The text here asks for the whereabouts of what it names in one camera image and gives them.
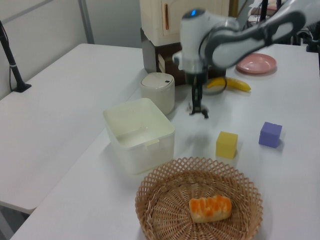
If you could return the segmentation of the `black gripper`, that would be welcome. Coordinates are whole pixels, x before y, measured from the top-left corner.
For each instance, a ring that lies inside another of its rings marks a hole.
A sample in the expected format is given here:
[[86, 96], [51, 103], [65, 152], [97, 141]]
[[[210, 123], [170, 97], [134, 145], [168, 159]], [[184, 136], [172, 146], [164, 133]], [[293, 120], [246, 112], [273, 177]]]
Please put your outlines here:
[[202, 100], [200, 98], [203, 94], [203, 85], [207, 82], [207, 80], [207, 71], [202, 73], [186, 73], [186, 83], [192, 86], [192, 114], [202, 112]]

